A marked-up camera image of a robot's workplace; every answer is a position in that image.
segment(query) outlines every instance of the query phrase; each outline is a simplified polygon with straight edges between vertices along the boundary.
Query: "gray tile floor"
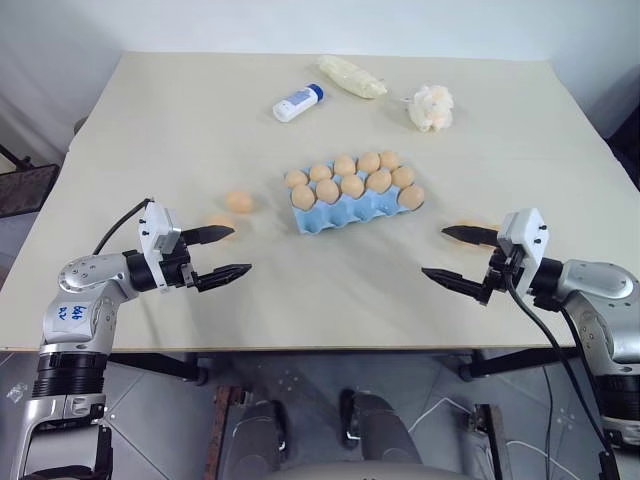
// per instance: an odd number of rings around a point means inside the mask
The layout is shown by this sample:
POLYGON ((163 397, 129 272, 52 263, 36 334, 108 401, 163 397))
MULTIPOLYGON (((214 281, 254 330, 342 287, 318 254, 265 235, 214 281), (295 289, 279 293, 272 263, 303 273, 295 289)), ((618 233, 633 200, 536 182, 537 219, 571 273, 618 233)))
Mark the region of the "gray tile floor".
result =
MULTIPOLYGON (((34 354, 0 354, 0 478, 7 478, 24 400, 5 394, 17 382, 31 385, 34 354)), ((218 384, 251 386, 255 397, 281 400, 291 420, 292 449, 286 467, 354 460, 337 441, 337 398, 344 387, 382 395, 407 424, 448 397, 472 408, 500 406, 508 439, 544 448, 549 399, 541 369, 496 375, 471 383, 451 370, 457 360, 427 353, 237 354, 234 368, 197 387, 179 379, 110 364, 106 371, 106 422, 113 428, 114 480, 191 480, 202 476, 213 396, 218 384)), ((216 359, 201 362, 211 366, 216 359)), ((547 367, 554 393, 552 457, 577 478, 598 477, 598 443, 558 365, 547 367)), ((241 412, 232 411, 233 418, 241 412)), ((415 429, 425 464, 483 479, 485 438, 469 433, 462 411, 442 404, 415 429)), ((518 444, 509 447, 514 478, 544 478, 543 457, 518 444)), ((554 468, 553 479, 571 479, 554 468)))

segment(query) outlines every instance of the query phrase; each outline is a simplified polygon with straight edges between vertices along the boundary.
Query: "label on robot arm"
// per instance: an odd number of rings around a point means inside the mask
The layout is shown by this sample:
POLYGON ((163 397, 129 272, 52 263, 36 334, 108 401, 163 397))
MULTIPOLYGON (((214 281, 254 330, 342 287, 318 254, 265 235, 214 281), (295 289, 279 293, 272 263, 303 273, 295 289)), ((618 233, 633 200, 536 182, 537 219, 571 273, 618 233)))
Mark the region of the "label on robot arm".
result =
POLYGON ((91 339, 91 302, 62 302, 55 309, 54 332, 74 333, 91 339))

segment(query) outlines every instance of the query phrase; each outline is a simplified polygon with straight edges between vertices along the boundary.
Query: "white wall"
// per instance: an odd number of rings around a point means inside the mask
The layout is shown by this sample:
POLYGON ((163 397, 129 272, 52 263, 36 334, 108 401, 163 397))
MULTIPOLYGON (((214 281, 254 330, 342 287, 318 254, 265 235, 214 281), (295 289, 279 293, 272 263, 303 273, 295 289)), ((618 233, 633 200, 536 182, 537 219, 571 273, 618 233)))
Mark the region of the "white wall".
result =
POLYGON ((0 115, 62 158, 123 50, 550 59, 607 136, 640 95, 639 30, 640 0, 0 0, 0 115))

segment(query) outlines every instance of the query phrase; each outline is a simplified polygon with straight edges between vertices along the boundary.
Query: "white bottle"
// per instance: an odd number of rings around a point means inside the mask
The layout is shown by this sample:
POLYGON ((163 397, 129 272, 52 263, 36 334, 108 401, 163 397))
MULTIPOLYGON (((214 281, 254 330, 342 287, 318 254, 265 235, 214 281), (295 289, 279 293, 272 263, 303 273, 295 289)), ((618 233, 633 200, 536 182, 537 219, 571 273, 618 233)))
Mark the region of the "white bottle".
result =
POLYGON ((322 100, 322 97, 324 97, 322 89, 312 83, 307 85, 307 88, 298 90, 293 95, 276 103, 273 106, 273 115, 281 122, 287 123, 305 110, 313 107, 322 100))

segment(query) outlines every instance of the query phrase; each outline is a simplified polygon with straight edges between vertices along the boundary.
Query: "white power cord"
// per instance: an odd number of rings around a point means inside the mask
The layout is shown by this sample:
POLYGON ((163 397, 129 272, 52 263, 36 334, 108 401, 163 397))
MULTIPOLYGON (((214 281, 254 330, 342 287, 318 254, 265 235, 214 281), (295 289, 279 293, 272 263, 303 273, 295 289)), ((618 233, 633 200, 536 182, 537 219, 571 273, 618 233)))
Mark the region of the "white power cord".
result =
MULTIPOLYGON (((409 428, 409 433, 413 433, 413 431, 416 429, 416 427, 418 426, 418 424, 424 420, 428 415, 430 415, 436 408, 438 408, 440 405, 442 405, 443 403, 448 403, 450 405, 453 405, 454 407, 462 410, 463 412, 471 415, 471 411, 468 408, 463 407, 462 405, 460 405, 459 403, 451 400, 448 397, 443 397, 440 400, 438 400, 436 402, 436 404, 429 408, 427 411, 425 411, 422 415, 420 415, 415 422, 413 422, 413 425, 411 425, 411 427, 409 428)), ((543 457, 547 457, 547 454, 543 451, 540 450, 538 447, 534 447, 533 445, 530 445, 526 442, 522 442, 520 440, 509 440, 507 442, 507 447, 511 446, 511 445, 520 445, 522 447, 526 447, 529 448, 531 450, 533 450, 534 452, 539 453, 540 455, 542 455, 543 457)), ((485 456, 486 456, 486 460, 489 463, 489 467, 491 469, 491 473, 492 475, 494 475, 493 473, 493 459, 491 458, 491 451, 487 448, 485 449, 485 456)), ((574 474, 573 472, 571 472, 568 468, 564 467, 563 465, 561 465, 560 463, 558 463, 556 460, 554 460, 552 457, 549 457, 549 460, 551 461, 551 463, 553 463, 556 467, 560 468, 561 470, 563 470, 565 473, 567 473, 569 476, 571 476, 571 478, 573 478, 574 480, 580 480, 580 477, 578 477, 576 474, 574 474)))

